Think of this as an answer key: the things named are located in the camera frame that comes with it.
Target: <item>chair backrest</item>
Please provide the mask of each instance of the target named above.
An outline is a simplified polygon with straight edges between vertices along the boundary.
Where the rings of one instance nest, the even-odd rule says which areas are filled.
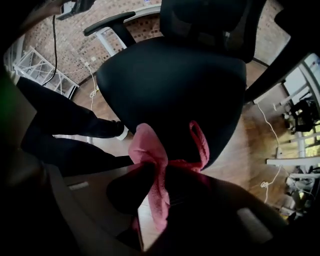
[[[160,30],[250,62],[266,0],[162,0]]]

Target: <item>black office chair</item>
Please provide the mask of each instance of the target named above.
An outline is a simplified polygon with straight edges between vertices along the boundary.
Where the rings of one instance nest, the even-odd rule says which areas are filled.
[[[189,122],[201,127],[210,149],[207,166],[231,138],[244,103],[246,63],[253,59],[266,0],[163,0],[164,37],[136,43],[124,26],[128,12],[84,30],[110,27],[128,48],[97,71],[99,89],[129,128],[149,124],[170,160],[199,161]]]

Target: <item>pink cloth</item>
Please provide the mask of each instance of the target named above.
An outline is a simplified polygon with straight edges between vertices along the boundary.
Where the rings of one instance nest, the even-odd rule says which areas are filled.
[[[199,125],[195,121],[191,121],[189,130],[199,150],[200,162],[197,163],[189,163],[183,159],[168,161],[164,146],[160,142],[155,131],[146,123],[138,125],[128,150],[129,156],[135,164],[153,163],[155,165],[156,176],[149,191],[148,200],[155,227],[160,232],[167,226],[167,217],[170,207],[169,194],[165,189],[167,166],[175,166],[200,172],[209,161],[209,146]]]

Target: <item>white sneaker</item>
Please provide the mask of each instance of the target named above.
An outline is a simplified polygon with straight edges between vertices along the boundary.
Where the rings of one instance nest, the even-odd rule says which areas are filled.
[[[116,137],[119,141],[123,141],[125,139],[125,137],[127,137],[129,132],[129,129],[127,127],[124,127],[123,132],[121,133],[120,136]]]

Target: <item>person's leg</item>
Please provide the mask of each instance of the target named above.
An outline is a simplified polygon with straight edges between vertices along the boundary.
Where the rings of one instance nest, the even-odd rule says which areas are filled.
[[[21,148],[44,163],[57,166],[64,177],[98,173],[133,164],[129,156],[115,157],[89,143],[54,138],[35,123],[27,130]]]
[[[124,131],[121,122],[97,118],[91,110],[27,78],[21,77],[16,86],[37,110],[34,122],[47,134],[113,138]]]

